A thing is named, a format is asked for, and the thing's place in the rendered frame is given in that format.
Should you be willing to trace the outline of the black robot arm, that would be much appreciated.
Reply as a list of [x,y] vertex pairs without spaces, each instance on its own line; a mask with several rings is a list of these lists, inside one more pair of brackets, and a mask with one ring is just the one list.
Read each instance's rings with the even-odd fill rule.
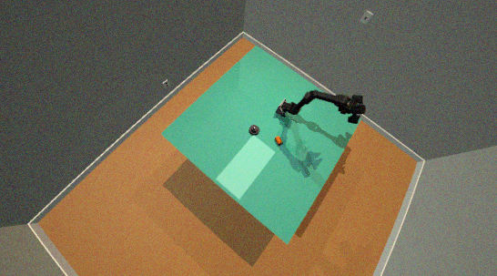
[[[366,111],[366,107],[364,105],[355,105],[354,100],[351,98],[344,96],[344,95],[329,95],[325,92],[318,91],[317,89],[307,91],[303,97],[303,99],[298,103],[286,103],[284,102],[281,108],[283,111],[288,111],[292,115],[298,115],[298,113],[301,111],[302,107],[304,104],[308,104],[311,100],[314,98],[322,99],[329,101],[333,103],[335,106],[339,107],[339,110],[341,114],[346,115],[347,114],[364,114]],[[349,104],[347,104],[350,102]]]

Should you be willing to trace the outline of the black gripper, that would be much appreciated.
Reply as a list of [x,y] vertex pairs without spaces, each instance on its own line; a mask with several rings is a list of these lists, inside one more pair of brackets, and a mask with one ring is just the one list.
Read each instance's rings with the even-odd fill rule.
[[[363,96],[356,96],[356,95],[353,95],[352,96],[352,100],[354,100],[354,104],[357,105],[358,104],[363,104]],[[357,115],[357,114],[352,114],[352,116],[348,117],[348,122],[349,123],[353,123],[353,124],[358,124],[358,120],[360,118],[360,115]]]

